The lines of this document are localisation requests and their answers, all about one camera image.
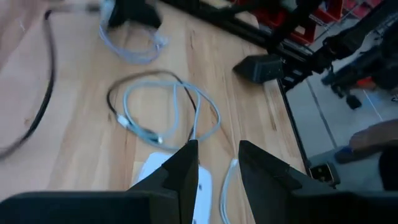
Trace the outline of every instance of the red object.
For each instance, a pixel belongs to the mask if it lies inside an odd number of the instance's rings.
[[[324,23],[337,22],[343,12],[343,0],[329,0],[327,10],[317,9],[313,15]]]
[[[250,0],[238,0],[237,4],[244,4],[247,1]],[[273,10],[272,12],[267,9],[257,9],[252,11],[252,13],[256,16],[259,23],[267,25],[271,29],[275,29],[283,23],[289,12],[280,7],[279,9],[275,11]],[[308,19],[300,26],[305,29],[304,33],[302,34],[294,31],[290,34],[290,39],[300,44],[311,44],[312,42],[314,42],[315,29],[317,28],[317,24],[311,19]]]
[[[345,1],[345,8],[347,10],[351,10],[355,7],[356,2],[355,0],[346,0]],[[353,10],[353,14],[357,16],[358,18],[362,19],[364,18],[371,9],[369,7],[366,7],[364,4],[358,6],[356,9]]]
[[[372,77],[367,77],[367,78],[358,80],[358,81],[356,82],[356,84],[357,84],[358,86],[363,86],[363,85],[367,85],[367,84],[372,83],[372,82],[373,82]]]

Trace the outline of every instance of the black metal frame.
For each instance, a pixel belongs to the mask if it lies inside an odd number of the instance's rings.
[[[397,0],[384,0],[358,25],[351,29],[344,30],[336,36],[329,37],[324,42],[322,48],[310,54],[307,51],[284,43],[283,40],[288,37],[299,24],[308,19],[309,15],[322,3],[322,0],[305,1],[299,4],[298,7],[287,16],[283,24],[276,28],[271,35],[234,16],[240,12],[252,11],[262,7],[272,9],[277,6],[276,4],[278,4],[278,1],[252,0],[243,5],[232,5],[222,8],[216,8],[200,0],[162,1],[237,35],[248,42],[265,48],[269,54],[279,55],[283,59],[284,63],[287,65],[286,68],[284,68],[284,75],[293,79],[293,81],[281,79],[278,80],[278,84],[305,164],[307,163],[307,156],[303,150],[302,142],[289,103],[286,100],[285,92],[304,81],[307,77],[312,75],[313,71],[322,73],[331,66],[332,61],[353,54],[361,46],[363,39],[370,30],[380,24],[388,14],[398,10]]]

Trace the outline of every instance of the cable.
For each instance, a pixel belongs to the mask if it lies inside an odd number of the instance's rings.
[[[231,163],[229,164],[229,168],[228,168],[228,171],[227,171],[225,179],[224,179],[223,188],[221,189],[220,214],[221,214],[221,219],[223,220],[224,224],[231,224],[231,222],[229,222],[228,213],[226,211],[226,199],[227,199],[228,185],[229,185],[229,182],[231,179],[231,174],[235,170],[236,164],[238,164],[238,160],[232,159]]]
[[[161,37],[157,32],[152,33],[151,31],[144,29],[145,34],[147,34],[151,41],[153,41],[152,47],[142,52],[131,52],[130,50],[115,46],[109,39],[105,29],[106,22],[102,22],[99,26],[99,36],[104,41],[105,45],[107,45],[114,53],[116,53],[119,57],[123,58],[128,63],[151,63],[151,61],[157,59],[162,49],[167,45],[166,38]]]
[[[129,86],[123,96],[123,107],[124,107],[124,115],[119,114],[113,107],[112,103],[111,103],[111,93],[117,88],[119,87],[121,84],[131,81],[131,80],[135,80],[137,78],[142,78],[142,77],[146,77],[149,75],[161,75],[161,74],[165,74],[165,75],[170,75],[172,77],[174,77],[178,82],[167,82],[167,81],[143,81],[143,82],[138,82],[135,83],[131,86]],[[151,131],[150,129],[147,128],[142,128],[140,127],[132,118],[131,115],[129,114],[128,111],[128,105],[127,105],[127,99],[130,95],[130,93],[135,90],[136,88],[141,88],[144,86],[169,86],[169,87],[173,87],[173,102],[174,102],[174,109],[175,109],[175,121],[173,124],[173,127],[171,129],[169,129],[168,131],[166,131],[166,133],[160,133],[157,134],[153,131]],[[199,109],[200,109],[200,104],[201,104],[201,99],[200,96],[204,97],[206,100],[208,100],[210,102],[210,104],[215,108],[216,114],[218,116],[218,122],[216,124],[215,127],[213,127],[211,129],[211,131],[209,131],[208,133],[204,134],[203,136],[201,136],[200,138],[198,138],[199,141],[202,141],[206,138],[208,138],[210,135],[212,135],[220,126],[221,124],[221,116],[220,116],[220,112],[218,111],[218,108],[216,107],[216,105],[214,104],[214,102],[210,99],[210,97],[208,97],[206,94],[204,94],[204,92],[202,92],[200,89],[198,89],[197,87],[193,86],[190,83],[186,83],[183,82],[176,74],[174,74],[173,72],[167,71],[167,70],[151,70],[151,71],[147,71],[147,72],[142,72],[142,73],[135,73],[132,75],[128,75],[120,80],[115,81],[109,88],[108,93],[106,95],[106,102],[108,104],[109,109],[112,111],[112,113],[115,115],[118,123],[120,125],[122,125],[123,127],[125,127],[126,129],[132,131],[134,134],[138,135],[142,140],[144,140],[146,143],[155,146],[155,147],[160,147],[162,149],[167,149],[167,150],[178,150],[180,149],[179,147],[172,147],[172,146],[167,146],[165,144],[163,144],[163,139],[167,138],[168,136],[170,136],[175,129],[177,128],[178,125],[178,102],[177,102],[177,87],[183,87],[185,89],[185,92],[187,93],[191,104],[193,106],[193,109],[195,110],[195,119],[194,119],[194,124],[192,126],[192,129],[188,135],[188,140],[190,139],[196,139],[196,128],[197,128],[197,122],[198,122],[198,115],[199,115]],[[189,90],[193,90],[196,94],[197,94],[197,102],[198,102],[198,108],[195,105],[195,102],[193,101],[193,98],[189,92]]]
[[[49,84],[47,85],[47,89],[45,91],[45,95],[43,98],[43,102],[37,112],[32,124],[30,125],[29,129],[26,131],[22,137],[14,141],[10,146],[7,147],[0,147],[0,160],[5,159],[6,157],[10,156],[14,153],[18,148],[20,148],[35,132],[37,129],[40,121],[43,118],[45,110],[49,105],[51,94],[53,92],[54,83],[55,83],[55,47],[54,47],[54,39],[52,35],[52,29],[49,22],[49,17],[52,11],[48,10],[44,14],[44,34],[45,38],[47,39],[48,47],[49,47],[49,55],[50,55],[50,73],[49,73]]]
[[[53,12],[72,12],[72,11],[86,11],[86,12],[99,12],[100,7],[97,4],[83,4],[83,5],[64,5],[61,7],[54,7],[47,10],[44,14],[43,25],[44,25],[44,35],[48,43],[49,57],[50,57],[50,65],[49,65],[49,83],[47,85],[47,89],[44,94],[43,102],[40,105],[40,108],[30,125],[29,129],[26,131],[24,135],[22,135],[19,139],[14,141],[11,145],[6,147],[0,147],[0,161],[10,156],[17,149],[19,149],[35,132],[39,123],[41,122],[43,115],[49,105],[51,95],[54,88],[54,83],[56,79],[57,68],[55,66],[56,62],[56,54],[55,54],[55,44],[54,37],[52,34],[52,28],[50,24],[50,15]]]

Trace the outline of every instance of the white device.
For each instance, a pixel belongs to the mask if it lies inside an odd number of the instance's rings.
[[[133,185],[151,175],[158,169],[171,154],[164,154],[161,152],[154,152],[149,155],[145,164],[142,166],[139,175],[134,181]],[[210,210],[211,210],[211,193],[213,190],[211,182],[211,174],[202,166],[199,166],[198,173],[198,189],[197,197],[195,200],[195,208],[193,211],[193,224],[209,224],[210,223]]]

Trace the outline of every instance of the wooden tabletop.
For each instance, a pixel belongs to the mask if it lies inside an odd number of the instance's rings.
[[[98,16],[52,16],[58,66],[53,97],[32,138],[0,161],[0,198],[28,190],[128,189],[149,154],[162,150],[116,123],[105,95],[116,79],[156,68],[173,71],[198,86],[220,109],[221,128],[199,144],[200,163],[213,179],[211,223],[221,223],[221,186],[230,160],[237,158],[239,140],[250,140],[304,172],[277,82],[253,85],[232,72],[245,56],[264,51],[161,2],[158,7],[163,16],[160,33],[169,38],[169,45],[149,65],[129,65],[110,52],[98,36]],[[147,39],[129,32],[134,33],[123,27],[111,37],[126,47],[147,44]],[[29,127],[47,86],[48,57],[40,17],[0,71],[0,145]],[[120,112],[124,89],[113,99]],[[178,100],[179,129],[167,143],[182,146],[194,111],[183,91]],[[153,130],[165,130],[173,122],[172,90],[136,90],[129,106],[139,124]],[[203,103],[198,135],[215,122],[209,104]],[[229,186],[228,214],[232,223],[254,223],[239,171]]]

